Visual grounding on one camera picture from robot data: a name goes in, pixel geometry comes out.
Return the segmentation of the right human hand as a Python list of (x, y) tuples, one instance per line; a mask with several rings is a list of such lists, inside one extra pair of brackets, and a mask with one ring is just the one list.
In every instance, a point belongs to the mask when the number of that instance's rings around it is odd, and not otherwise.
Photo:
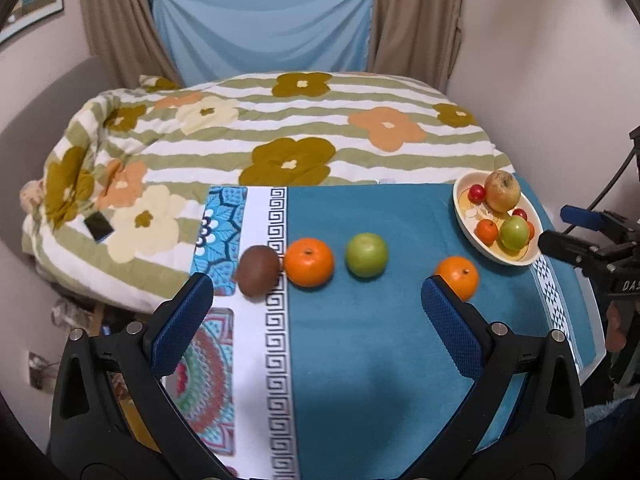
[(636, 307), (634, 301), (612, 301), (606, 310), (605, 348), (608, 352), (617, 353), (625, 348), (627, 343), (628, 327), (624, 324), (623, 316), (630, 315), (631, 309)]

